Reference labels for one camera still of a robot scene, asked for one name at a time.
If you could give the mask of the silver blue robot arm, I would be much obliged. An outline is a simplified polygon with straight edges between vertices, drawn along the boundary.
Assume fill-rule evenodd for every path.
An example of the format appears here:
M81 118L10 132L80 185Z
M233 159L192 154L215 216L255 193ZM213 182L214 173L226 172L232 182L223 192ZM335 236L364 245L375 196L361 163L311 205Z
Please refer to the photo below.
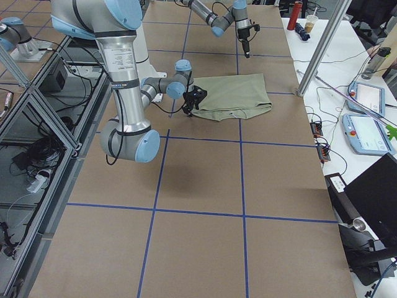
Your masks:
M52 1L51 18L57 31L95 40L99 47L118 115L100 134L103 151L115 160L152 161L160 136L145 117L145 108L159 93L186 101L207 95L194 84L190 62L177 61L170 78L139 79L133 47L142 21L139 1Z
M260 25L253 22L248 17L248 5L246 1L233 1L230 7L226 7L222 2L216 1L214 4L221 4L226 9L223 15L218 15L209 9L202 1L174 1L180 7L189 8L195 12L205 23L211 27L216 37L221 37L231 26L235 26L235 34L241 43L243 53L246 58L250 57L250 41L260 31Z

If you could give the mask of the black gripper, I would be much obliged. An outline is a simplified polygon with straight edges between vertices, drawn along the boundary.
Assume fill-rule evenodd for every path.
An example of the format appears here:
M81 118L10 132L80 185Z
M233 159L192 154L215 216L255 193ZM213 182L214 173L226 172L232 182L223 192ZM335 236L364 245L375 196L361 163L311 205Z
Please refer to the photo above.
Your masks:
M199 110L199 104L206 98L207 90L204 90L198 86L194 86L193 90L185 92L183 94L184 105L182 106L182 111L187 117L192 116L191 109Z
M249 24L243 28L237 29L237 36L238 40L243 43L243 50L245 58L250 57L250 45L249 45L249 37L250 37L250 30L254 29L255 32L260 31L260 25L256 23Z

